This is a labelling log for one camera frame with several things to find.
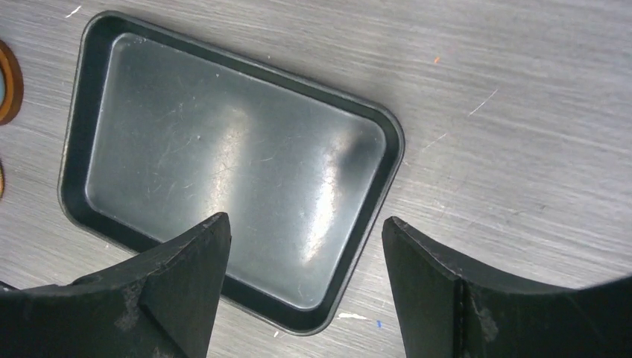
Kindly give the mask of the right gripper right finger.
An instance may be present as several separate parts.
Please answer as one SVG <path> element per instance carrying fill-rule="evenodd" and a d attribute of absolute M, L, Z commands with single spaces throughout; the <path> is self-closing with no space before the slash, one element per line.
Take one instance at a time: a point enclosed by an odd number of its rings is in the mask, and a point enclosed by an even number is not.
<path fill-rule="evenodd" d="M 407 357 L 629 357 L 631 279 L 570 289 L 501 271 L 390 217 L 382 243 Z"/>

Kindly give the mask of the blue patterned mug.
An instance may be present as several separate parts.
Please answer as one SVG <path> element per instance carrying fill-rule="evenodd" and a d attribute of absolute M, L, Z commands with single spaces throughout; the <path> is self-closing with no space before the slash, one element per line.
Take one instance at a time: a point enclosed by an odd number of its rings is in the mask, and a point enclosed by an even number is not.
<path fill-rule="evenodd" d="M 0 104 L 4 101 L 6 93 L 5 77 L 2 69 L 0 69 Z"/>

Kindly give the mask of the rattan coaster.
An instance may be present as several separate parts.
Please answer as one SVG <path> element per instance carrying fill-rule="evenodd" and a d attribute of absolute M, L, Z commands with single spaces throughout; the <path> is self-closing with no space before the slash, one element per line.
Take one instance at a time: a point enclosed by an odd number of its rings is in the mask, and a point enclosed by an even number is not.
<path fill-rule="evenodd" d="M 2 198 L 4 194 L 4 188 L 5 188 L 4 170 L 3 170 L 2 164 L 0 164 L 0 199 Z"/>

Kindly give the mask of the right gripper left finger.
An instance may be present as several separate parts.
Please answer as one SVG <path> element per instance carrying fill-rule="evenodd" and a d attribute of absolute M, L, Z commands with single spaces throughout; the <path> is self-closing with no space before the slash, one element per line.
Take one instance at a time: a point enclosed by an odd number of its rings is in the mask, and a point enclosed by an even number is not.
<path fill-rule="evenodd" d="M 65 285 L 1 291 L 3 357 L 205 357 L 230 252 L 216 213 Z"/>

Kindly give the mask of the wooden coaster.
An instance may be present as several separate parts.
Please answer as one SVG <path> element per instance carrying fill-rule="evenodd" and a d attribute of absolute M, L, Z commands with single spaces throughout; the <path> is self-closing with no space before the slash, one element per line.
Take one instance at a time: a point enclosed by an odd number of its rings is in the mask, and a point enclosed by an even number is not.
<path fill-rule="evenodd" d="M 4 41 L 1 41 L 1 69 L 6 84 L 6 93 L 1 104 L 1 125 L 6 125 L 17 116 L 21 109 L 24 82 L 19 61 Z"/>

